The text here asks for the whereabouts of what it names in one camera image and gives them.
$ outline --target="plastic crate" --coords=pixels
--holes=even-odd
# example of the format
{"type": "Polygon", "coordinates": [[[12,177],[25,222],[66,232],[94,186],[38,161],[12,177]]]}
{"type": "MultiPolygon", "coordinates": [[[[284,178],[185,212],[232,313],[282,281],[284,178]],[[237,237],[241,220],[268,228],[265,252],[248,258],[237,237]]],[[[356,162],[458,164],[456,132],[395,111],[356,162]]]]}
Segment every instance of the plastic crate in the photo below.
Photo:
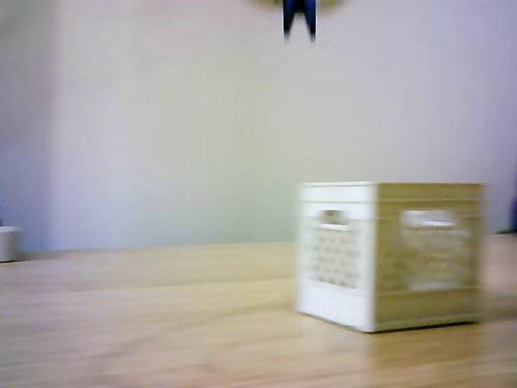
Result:
{"type": "Polygon", "coordinates": [[[477,321],[482,192],[303,184],[296,310],[366,332],[477,321]]]}

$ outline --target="perforated pattern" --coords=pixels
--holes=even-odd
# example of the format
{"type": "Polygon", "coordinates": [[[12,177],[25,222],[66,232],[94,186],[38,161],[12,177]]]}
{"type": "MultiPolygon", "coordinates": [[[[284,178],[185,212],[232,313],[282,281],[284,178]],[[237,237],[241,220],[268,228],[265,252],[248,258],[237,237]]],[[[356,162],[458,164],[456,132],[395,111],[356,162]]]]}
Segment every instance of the perforated pattern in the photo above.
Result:
{"type": "Polygon", "coordinates": [[[475,283],[474,227],[406,229],[397,221],[380,222],[378,288],[448,289],[475,283]]]}
{"type": "Polygon", "coordinates": [[[309,229],[308,273],[312,280],[357,289],[359,281],[359,227],[330,230],[314,222],[309,229]]]}

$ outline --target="wood grain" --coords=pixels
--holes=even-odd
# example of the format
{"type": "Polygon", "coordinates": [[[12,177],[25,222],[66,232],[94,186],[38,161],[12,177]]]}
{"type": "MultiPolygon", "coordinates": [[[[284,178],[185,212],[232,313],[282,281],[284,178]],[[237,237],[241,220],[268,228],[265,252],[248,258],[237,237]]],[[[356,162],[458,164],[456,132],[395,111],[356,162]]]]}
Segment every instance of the wood grain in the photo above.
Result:
{"type": "Polygon", "coordinates": [[[46,254],[0,266],[0,387],[517,387],[517,240],[486,322],[364,335],[292,311],[291,245],[46,254]]]}

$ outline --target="white wall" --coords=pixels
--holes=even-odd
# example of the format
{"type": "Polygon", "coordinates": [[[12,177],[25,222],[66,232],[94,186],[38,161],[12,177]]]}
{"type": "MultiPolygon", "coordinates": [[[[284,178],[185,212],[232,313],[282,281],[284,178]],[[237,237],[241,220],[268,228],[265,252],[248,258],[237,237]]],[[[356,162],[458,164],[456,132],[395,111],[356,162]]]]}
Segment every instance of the white wall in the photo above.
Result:
{"type": "Polygon", "coordinates": [[[250,0],[32,2],[0,40],[26,66],[0,202],[27,249],[287,240],[314,180],[485,181],[506,222],[513,0],[350,0],[316,46],[250,0]]]}
{"type": "Polygon", "coordinates": [[[254,241],[292,237],[300,181],[486,182],[489,228],[506,225],[517,2],[350,0],[315,47],[255,18],[254,241]]]}
{"type": "Polygon", "coordinates": [[[0,0],[0,217],[48,246],[53,0],[0,0]]]}

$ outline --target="milk crate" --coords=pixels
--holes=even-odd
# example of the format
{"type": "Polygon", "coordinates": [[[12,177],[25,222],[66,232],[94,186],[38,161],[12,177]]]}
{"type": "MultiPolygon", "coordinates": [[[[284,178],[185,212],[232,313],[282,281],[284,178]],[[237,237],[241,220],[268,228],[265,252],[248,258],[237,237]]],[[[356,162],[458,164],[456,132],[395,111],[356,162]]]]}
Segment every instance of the milk crate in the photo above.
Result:
{"type": "Polygon", "coordinates": [[[296,310],[376,332],[479,319],[483,186],[306,183],[296,310]]]}

